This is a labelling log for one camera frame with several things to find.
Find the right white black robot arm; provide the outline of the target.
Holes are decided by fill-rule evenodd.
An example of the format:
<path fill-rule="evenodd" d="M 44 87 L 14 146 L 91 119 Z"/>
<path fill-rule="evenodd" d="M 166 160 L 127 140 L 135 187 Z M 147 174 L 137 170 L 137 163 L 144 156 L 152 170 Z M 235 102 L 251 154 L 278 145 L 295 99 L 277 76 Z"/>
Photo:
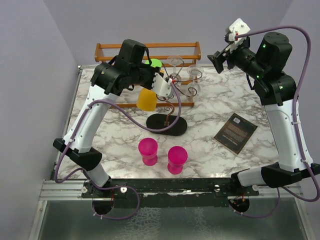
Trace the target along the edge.
<path fill-rule="evenodd" d="M 238 67 L 254 79 L 250 88 L 259 96 L 265 109 L 279 160 L 232 174 L 230 191 L 240 196 L 247 191 L 248 186 L 284 187 L 309 178 L 311 174 L 319 175 L 319 164 L 314 163 L 308 152 L 300 153 L 299 143 L 306 143 L 303 138 L 298 139 L 295 130 L 299 124 L 298 112 L 293 111 L 297 86 L 295 80 L 283 72 L 293 49 L 289 39 L 282 33 L 268 32 L 258 51 L 253 52 L 250 50 L 249 37 L 233 41 L 229 39 L 231 36 L 231 33 L 227 33 L 227 47 L 209 55 L 208 59 L 218 73 L 224 70 L 223 63 L 226 62 L 229 69 Z"/>

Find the metal wine glass rack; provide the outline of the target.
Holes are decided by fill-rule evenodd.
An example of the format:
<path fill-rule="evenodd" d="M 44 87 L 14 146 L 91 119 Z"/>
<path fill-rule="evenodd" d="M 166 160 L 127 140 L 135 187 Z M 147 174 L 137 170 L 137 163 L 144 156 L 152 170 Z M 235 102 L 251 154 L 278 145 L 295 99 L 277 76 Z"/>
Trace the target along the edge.
<path fill-rule="evenodd" d="M 167 73 L 166 75 L 173 80 L 171 74 Z M 184 91 L 182 91 L 180 89 L 180 87 L 176 87 L 177 91 L 182 94 L 183 96 L 186 97 L 186 89 Z M 164 130 L 161 131 L 160 134 L 161 135 L 166 135 L 166 136 L 181 136 L 183 135 L 188 128 L 188 124 L 187 121 L 183 118 L 183 117 L 177 117 L 176 115 L 174 115 L 174 111 L 175 111 L 175 106 L 172 102 L 170 102 L 171 97 L 156 97 L 159 101 L 161 102 L 165 102 L 167 105 L 164 107 L 166 110 L 169 111 L 169 113 L 167 114 L 162 114 L 162 113 L 156 113 L 156 114 L 152 114 L 151 116 L 149 116 L 146 120 L 146 125 L 148 128 L 150 129 L 156 129 L 156 130 L 160 130 L 160 129 L 164 129 L 168 126 L 172 126 L 170 129 L 168 130 Z"/>

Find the frosted clear wine glass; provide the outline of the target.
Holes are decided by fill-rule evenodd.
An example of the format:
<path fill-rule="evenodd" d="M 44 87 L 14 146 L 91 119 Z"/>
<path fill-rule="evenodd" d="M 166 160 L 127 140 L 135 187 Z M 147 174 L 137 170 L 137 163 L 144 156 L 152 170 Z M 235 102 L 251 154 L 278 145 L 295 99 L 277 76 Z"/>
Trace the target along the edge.
<path fill-rule="evenodd" d="M 197 64 L 190 65 L 187 68 L 187 73 L 193 77 L 192 82 L 187 85 L 185 91 L 186 98 L 189 102 L 196 102 L 199 98 L 201 87 L 197 83 L 197 80 L 202 78 L 203 72 L 203 68 Z"/>

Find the green plastic wine glass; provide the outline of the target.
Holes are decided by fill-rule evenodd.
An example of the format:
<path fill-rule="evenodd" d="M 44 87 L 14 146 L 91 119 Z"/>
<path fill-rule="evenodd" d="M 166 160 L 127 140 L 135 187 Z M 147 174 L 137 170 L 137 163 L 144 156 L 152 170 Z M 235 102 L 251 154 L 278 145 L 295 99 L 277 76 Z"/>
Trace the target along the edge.
<path fill-rule="evenodd" d="M 156 59 L 156 58 L 151 58 L 150 60 L 146 60 L 144 62 L 144 64 L 146 64 L 146 65 L 150 64 L 150 66 L 154 67 L 154 68 L 161 68 L 162 65 L 163 65 L 162 62 L 159 59 Z"/>

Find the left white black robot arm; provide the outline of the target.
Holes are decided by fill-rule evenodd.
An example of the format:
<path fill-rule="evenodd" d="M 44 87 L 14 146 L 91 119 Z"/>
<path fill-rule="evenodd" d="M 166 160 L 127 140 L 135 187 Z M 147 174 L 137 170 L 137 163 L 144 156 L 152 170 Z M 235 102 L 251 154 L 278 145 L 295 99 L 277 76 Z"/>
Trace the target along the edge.
<path fill-rule="evenodd" d="M 110 176 L 101 164 L 102 153 L 92 147 L 93 139 L 111 104 L 124 89 L 131 91 L 135 85 L 151 88 L 156 70 L 142 62 L 148 55 L 144 44 L 124 40 L 118 55 L 94 69 L 87 99 L 73 126 L 63 138 L 53 141 L 53 147 L 80 166 L 94 182 L 93 191 L 101 198 L 110 193 Z"/>

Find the orange plastic wine glass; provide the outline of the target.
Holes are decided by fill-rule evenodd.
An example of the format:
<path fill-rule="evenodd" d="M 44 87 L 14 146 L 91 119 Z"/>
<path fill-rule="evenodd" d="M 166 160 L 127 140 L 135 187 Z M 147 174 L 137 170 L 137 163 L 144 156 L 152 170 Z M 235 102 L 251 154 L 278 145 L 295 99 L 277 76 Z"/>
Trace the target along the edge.
<path fill-rule="evenodd" d="M 163 70 L 160 70 L 157 73 L 159 73 L 162 77 L 164 75 Z M 142 111 L 152 112 L 156 109 L 156 105 L 156 93 L 143 87 L 143 89 L 139 93 L 136 106 Z"/>

